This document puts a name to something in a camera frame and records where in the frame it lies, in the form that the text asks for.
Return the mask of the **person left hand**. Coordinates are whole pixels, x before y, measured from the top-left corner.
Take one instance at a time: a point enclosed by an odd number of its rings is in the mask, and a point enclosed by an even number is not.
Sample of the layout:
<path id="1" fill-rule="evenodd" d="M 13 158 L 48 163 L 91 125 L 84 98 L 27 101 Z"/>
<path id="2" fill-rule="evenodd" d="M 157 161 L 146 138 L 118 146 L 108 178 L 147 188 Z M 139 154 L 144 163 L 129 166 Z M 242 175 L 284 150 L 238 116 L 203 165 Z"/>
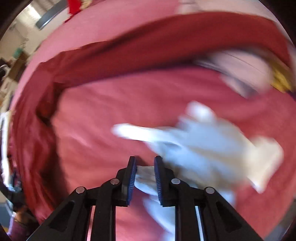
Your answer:
<path id="1" fill-rule="evenodd" d="M 19 225 L 26 226 L 29 224 L 31 220 L 31 216 L 28 213 L 28 207 L 22 206 L 16 212 L 13 213 L 12 216 L 13 223 L 17 223 Z"/>

